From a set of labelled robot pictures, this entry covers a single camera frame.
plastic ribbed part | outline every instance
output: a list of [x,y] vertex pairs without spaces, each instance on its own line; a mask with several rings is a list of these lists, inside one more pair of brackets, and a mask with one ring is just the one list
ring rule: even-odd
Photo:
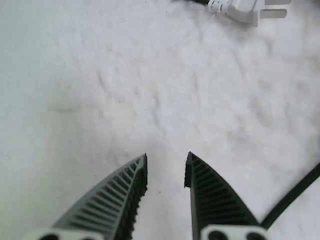
[[139,201],[147,190],[147,174],[144,154],[97,184],[53,227],[98,232],[105,240],[131,239]]
[[229,184],[208,164],[189,152],[184,186],[190,188],[193,240],[208,225],[251,225],[258,221]]

mounting hole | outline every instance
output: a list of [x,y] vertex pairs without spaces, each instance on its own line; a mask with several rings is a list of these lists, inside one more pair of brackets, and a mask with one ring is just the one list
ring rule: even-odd
[[256,232],[250,232],[247,236],[246,236],[247,240],[266,240],[264,236],[262,236],[259,233]]
[[221,231],[212,231],[209,233],[209,240],[228,240],[228,238]]
[[51,233],[51,234],[44,235],[39,240],[59,240],[59,237],[58,235]]

white power plug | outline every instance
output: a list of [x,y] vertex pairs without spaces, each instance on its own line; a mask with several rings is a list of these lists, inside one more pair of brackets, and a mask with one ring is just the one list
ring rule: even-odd
[[207,9],[239,22],[259,25],[260,19],[285,18],[286,9],[266,9],[268,5],[288,5],[291,0],[210,0]]

black wire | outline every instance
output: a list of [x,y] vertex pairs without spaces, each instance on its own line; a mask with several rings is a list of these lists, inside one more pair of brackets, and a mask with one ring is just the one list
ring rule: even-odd
[[280,214],[304,192],[320,176],[320,163],[314,167],[281,201],[270,211],[261,223],[261,227],[268,229],[277,220]]
[[190,0],[192,2],[196,2],[198,4],[202,4],[202,5],[208,5],[209,0]]

plug prong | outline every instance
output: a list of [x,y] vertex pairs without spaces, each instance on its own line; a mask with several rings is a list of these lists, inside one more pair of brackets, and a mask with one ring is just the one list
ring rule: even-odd
[[286,16],[286,9],[264,9],[260,12],[261,19],[283,19]]
[[265,0],[265,5],[289,5],[292,0]]

